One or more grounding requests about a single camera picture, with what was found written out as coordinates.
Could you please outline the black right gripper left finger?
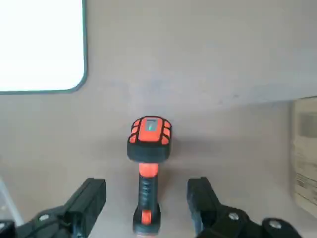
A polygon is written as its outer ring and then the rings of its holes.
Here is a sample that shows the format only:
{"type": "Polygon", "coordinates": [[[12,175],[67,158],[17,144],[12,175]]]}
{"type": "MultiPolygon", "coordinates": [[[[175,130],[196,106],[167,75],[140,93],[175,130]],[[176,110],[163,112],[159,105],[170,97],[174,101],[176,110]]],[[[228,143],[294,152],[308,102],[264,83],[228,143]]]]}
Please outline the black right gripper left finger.
{"type": "Polygon", "coordinates": [[[43,210],[17,226],[0,221],[2,238],[87,238],[106,203],[106,181],[88,178],[61,206],[43,210]]]}

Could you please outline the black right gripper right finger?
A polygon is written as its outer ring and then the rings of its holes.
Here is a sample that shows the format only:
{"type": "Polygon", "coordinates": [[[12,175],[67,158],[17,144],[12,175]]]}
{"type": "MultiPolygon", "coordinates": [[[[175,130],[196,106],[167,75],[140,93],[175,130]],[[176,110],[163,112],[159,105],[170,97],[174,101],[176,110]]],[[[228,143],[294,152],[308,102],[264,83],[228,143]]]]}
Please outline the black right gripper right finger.
{"type": "Polygon", "coordinates": [[[260,224],[248,214],[221,204],[206,177],[187,182],[187,203],[197,238],[300,238],[287,221],[265,218],[260,224]]]}

